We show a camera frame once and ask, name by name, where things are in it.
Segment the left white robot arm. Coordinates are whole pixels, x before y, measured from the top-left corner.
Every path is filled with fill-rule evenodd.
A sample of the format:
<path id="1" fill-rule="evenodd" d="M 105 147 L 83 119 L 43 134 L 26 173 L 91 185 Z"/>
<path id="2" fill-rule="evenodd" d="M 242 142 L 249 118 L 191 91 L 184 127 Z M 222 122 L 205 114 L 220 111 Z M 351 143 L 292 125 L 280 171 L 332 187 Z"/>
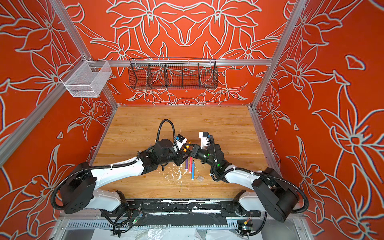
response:
<path id="1" fill-rule="evenodd" d="M 123 205 L 125 197 L 121 192 L 103 191 L 101 187 L 125 178 L 148 174 L 168 163 L 181 165 L 184 162 L 182 147 L 186 142 L 186 138 L 178 135 L 174 141 L 162 139 L 126 161 L 93 167 L 81 163 L 54 189 L 51 204 L 66 214 L 83 209 L 113 212 Z"/>

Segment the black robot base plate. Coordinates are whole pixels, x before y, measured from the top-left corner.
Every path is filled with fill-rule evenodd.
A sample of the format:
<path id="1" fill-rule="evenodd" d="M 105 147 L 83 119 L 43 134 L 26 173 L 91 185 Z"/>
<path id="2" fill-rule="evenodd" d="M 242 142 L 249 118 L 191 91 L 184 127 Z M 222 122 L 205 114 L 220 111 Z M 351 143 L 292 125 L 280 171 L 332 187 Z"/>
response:
<path id="1" fill-rule="evenodd" d="M 118 220 L 118 223 L 129 220 L 126 226 L 130 226 L 140 214 L 142 216 L 135 224 L 225 225 L 229 220 L 238 222 L 260 216 L 260 212 L 248 212 L 232 199 L 136 199 L 127 201 L 113 212 L 102 210 L 101 216 Z"/>

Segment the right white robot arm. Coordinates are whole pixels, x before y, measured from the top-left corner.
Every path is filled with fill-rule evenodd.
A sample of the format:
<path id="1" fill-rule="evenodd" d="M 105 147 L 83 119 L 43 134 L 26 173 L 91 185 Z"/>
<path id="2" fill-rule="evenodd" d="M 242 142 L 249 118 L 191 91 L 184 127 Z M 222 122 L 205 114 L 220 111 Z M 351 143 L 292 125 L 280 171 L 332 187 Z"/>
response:
<path id="1" fill-rule="evenodd" d="M 303 213 L 309 207 L 304 192 L 272 168 L 254 172 L 237 167 L 225 159 L 218 144 L 207 147 L 186 144 L 184 149 L 192 158 L 211 166 L 210 175 L 215 182 L 238 184 L 253 190 L 239 197 L 239 204 L 246 211 L 264 211 L 284 222 L 290 214 Z"/>

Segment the purple pen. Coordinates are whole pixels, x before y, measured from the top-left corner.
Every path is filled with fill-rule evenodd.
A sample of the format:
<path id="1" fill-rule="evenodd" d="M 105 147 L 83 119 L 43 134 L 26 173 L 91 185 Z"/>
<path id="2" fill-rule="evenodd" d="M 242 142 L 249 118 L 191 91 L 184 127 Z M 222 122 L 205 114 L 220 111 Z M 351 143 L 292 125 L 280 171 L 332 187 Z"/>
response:
<path id="1" fill-rule="evenodd" d="M 185 161 L 185 169 L 186 169 L 187 172 L 189 171 L 189 160 L 188 160 L 188 158 Z"/>

